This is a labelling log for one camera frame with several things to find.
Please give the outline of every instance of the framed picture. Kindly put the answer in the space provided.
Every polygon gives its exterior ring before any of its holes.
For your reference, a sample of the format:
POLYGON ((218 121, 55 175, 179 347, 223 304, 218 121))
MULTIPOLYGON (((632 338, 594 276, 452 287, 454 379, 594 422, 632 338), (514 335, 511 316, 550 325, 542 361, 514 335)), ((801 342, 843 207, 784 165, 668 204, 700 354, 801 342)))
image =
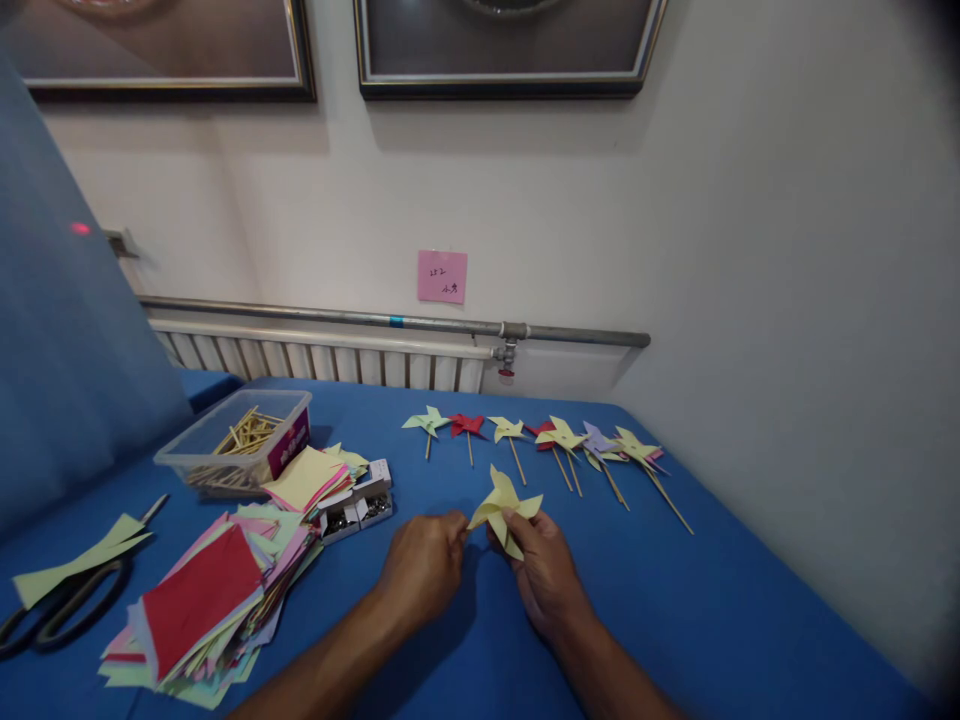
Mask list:
POLYGON ((633 97, 667 0, 354 0, 360 92, 633 97))
POLYGON ((316 101, 304 0, 0 0, 37 101, 316 101))

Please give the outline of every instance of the blue curtain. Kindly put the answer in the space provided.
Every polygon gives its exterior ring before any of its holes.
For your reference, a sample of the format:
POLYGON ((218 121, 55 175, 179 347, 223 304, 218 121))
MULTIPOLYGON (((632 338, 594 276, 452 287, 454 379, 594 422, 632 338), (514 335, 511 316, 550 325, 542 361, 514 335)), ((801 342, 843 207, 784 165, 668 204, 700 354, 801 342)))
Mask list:
POLYGON ((0 337, 0 535, 190 416, 175 370, 2 52, 0 337))

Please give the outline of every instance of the hand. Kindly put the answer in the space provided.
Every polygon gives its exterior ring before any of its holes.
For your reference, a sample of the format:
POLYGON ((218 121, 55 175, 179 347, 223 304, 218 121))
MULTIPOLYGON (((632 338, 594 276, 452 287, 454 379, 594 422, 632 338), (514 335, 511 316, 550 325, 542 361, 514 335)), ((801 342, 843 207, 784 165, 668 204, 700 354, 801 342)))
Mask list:
POLYGON ((523 550, 524 559, 516 560, 503 553, 489 524, 487 538, 510 562, 523 607, 537 632, 553 641, 571 623, 593 618, 593 608, 577 577, 570 548, 550 516, 541 510, 527 521, 504 508, 503 519, 523 550))
POLYGON ((393 536, 375 592, 410 632, 436 619, 460 587, 467 518, 418 515, 393 536))

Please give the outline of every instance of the red paper square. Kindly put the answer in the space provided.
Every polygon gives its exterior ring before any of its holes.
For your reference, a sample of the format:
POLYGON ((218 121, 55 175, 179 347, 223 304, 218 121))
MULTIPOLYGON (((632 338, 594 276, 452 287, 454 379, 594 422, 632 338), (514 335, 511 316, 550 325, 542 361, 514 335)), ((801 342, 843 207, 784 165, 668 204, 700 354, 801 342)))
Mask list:
POLYGON ((258 587, 260 567, 234 526, 144 595, 158 679, 258 587))

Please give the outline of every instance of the radiator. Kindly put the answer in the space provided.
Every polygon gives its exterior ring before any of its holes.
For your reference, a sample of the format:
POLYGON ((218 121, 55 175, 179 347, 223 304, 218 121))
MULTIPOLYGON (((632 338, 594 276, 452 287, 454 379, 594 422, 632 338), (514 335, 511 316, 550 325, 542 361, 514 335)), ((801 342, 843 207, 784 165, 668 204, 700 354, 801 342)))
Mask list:
POLYGON ((150 319, 171 362, 245 380, 295 377, 421 390, 480 392, 493 348, 150 319))

